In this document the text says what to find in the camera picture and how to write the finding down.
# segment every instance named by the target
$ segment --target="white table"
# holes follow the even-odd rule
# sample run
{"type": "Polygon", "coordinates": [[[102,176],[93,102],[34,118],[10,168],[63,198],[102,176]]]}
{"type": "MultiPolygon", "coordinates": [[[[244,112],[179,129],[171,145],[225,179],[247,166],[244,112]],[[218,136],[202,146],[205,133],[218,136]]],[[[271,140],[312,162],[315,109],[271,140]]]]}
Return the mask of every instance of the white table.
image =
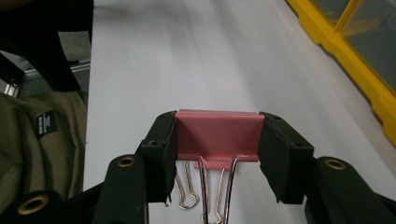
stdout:
{"type": "MultiPolygon", "coordinates": [[[[180,108],[277,114],[316,157],[348,161],[396,200],[396,149],[283,0],[95,0],[84,189],[134,153],[158,115],[180,108]]],[[[209,220],[218,180],[211,172],[209,220]]],[[[201,203],[182,211],[176,189],[172,197],[170,207],[149,206],[150,223],[201,223],[201,203]]],[[[303,206],[276,203],[258,163],[238,164],[230,223],[304,221],[303,206]]]]}

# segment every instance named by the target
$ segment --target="black label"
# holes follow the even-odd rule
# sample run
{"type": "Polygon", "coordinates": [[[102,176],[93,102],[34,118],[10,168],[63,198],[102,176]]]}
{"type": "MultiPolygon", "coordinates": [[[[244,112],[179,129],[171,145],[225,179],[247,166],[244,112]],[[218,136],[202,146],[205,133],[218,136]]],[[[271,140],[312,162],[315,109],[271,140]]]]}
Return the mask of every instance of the black label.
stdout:
{"type": "Polygon", "coordinates": [[[55,121],[55,111],[51,110],[37,117],[36,120],[37,129],[36,134],[37,138],[40,139],[42,136],[47,133],[56,132],[56,121],[55,121]]]}

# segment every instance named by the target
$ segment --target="pink binder clip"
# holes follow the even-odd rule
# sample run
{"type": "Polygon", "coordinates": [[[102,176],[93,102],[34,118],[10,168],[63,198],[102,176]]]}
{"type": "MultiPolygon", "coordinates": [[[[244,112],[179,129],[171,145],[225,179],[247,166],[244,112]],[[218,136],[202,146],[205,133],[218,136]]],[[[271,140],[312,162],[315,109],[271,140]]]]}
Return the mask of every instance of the pink binder clip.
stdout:
{"type": "Polygon", "coordinates": [[[204,223],[208,223],[205,170],[230,170],[223,222],[227,224],[236,162],[258,161],[264,116],[254,112],[181,109],[176,113],[176,119],[178,159],[198,161],[204,223]]]}

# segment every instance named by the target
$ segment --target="green fabric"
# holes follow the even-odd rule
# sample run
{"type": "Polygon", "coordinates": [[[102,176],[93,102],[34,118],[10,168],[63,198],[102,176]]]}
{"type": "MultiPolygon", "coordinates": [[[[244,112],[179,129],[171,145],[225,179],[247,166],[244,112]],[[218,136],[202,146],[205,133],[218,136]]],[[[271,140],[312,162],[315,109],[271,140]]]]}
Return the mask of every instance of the green fabric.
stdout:
{"type": "Polygon", "coordinates": [[[87,109],[76,92],[16,99],[0,94],[0,213],[23,194],[82,190],[87,109]],[[53,110],[57,130],[37,137],[37,117],[53,110]]]}

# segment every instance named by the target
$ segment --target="yellow frame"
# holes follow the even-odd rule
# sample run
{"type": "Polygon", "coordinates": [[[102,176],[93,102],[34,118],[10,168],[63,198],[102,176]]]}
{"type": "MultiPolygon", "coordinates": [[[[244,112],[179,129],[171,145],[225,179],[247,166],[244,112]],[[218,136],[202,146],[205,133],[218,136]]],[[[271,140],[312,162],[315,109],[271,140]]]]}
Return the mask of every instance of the yellow frame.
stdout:
{"type": "Polygon", "coordinates": [[[346,69],[352,79],[371,101],[374,112],[382,120],[383,131],[396,147],[396,96],[391,89],[348,45],[342,30],[359,0],[350,0],[340,20],[332,26],[309,0],[287,0],[298,14],[314,43],[321,45],[346,69]]]}

